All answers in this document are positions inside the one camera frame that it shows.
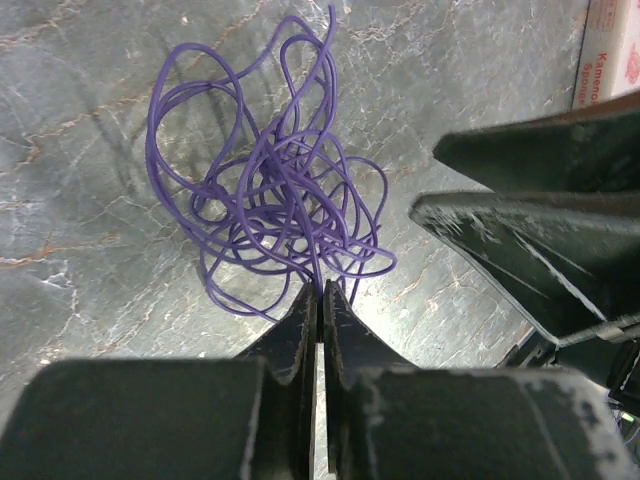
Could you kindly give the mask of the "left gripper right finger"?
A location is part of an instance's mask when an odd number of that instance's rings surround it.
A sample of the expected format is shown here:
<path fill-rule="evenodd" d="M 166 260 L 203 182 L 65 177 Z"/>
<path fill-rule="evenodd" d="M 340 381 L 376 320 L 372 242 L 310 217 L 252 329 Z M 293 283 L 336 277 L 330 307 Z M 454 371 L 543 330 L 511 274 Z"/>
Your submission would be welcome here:
<path fill-rule="evenodd" d="M 634 461 L 582 375 L 421 369 L 341 287 L 322 298 L 330 471 L 339 479 L 631 479 Z"/>

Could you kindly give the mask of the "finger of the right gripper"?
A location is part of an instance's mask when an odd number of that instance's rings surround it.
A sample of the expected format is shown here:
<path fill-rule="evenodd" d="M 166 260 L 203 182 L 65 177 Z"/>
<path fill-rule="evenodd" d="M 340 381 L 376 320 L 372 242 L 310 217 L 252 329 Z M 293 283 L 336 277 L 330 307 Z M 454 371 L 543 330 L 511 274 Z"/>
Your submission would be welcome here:
<path fill-rule="evenodd" d="M 639 93 L 530 121 L 444 135 L 440 163 L 496 192 L 639 189 Z"/>
<path fill-rule="evenodd" d="M 409 216 L 548 341 L 638 337 L 638 193 L 424 194 Z"/>

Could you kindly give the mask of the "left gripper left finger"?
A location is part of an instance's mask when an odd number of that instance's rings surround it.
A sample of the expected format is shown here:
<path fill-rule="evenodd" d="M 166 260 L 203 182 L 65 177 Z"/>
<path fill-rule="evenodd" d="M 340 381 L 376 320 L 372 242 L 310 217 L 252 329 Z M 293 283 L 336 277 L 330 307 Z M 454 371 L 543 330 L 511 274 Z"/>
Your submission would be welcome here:
<path fill-rule="evenodd" d="M 309 479 L 318 296 L 232 358 L 70 359 L 23 390 L 5 479 Z"/>

